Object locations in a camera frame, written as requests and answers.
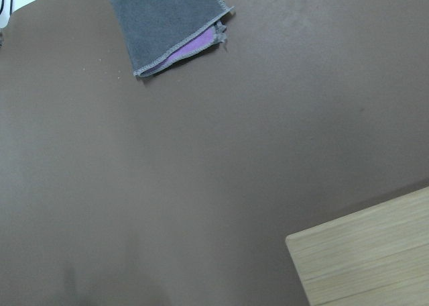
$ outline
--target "microfiber cloth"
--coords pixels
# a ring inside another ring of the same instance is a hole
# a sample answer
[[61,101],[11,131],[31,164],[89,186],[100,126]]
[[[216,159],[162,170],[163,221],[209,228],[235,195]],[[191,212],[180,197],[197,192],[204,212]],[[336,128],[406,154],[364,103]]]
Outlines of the microfiber cloth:
[[223,0],[110,0],[135,76],[148,77],[222,42]]

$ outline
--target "light wood board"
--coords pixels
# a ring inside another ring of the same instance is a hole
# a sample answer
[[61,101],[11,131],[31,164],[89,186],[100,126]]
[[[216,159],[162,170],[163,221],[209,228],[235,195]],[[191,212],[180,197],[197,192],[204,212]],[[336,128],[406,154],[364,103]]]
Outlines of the light wood board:
[[286,238],[311,306],[429,305],[429,188]]

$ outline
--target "brown surface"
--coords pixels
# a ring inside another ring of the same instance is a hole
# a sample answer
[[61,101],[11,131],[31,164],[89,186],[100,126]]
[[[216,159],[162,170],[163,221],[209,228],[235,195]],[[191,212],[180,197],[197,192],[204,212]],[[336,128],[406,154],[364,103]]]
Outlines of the brown surface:
[[71,264],[95,301],[151,277],[172,305],[306,305],[287,234],[428,184],[427,0],[227,3],[227,49],[146,82],[107,0],[13,15],[0,304],[43,305]]

